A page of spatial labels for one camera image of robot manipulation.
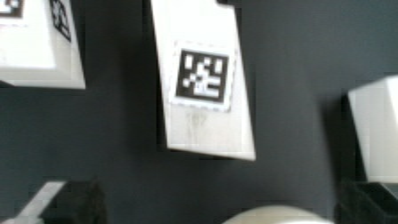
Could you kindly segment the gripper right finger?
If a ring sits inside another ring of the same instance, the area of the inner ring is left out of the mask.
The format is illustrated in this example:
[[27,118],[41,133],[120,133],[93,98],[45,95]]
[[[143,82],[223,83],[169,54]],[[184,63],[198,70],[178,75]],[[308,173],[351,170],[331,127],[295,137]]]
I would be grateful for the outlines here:
[[398,224],[398,183],[342,182],[336,224]]

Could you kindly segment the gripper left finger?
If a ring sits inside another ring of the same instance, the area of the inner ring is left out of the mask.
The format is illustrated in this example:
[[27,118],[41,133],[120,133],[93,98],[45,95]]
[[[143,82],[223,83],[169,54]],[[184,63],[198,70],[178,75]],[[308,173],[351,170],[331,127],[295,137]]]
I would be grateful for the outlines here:
[[49,181],[11,224],[107,224],[105,193],[96,181]]

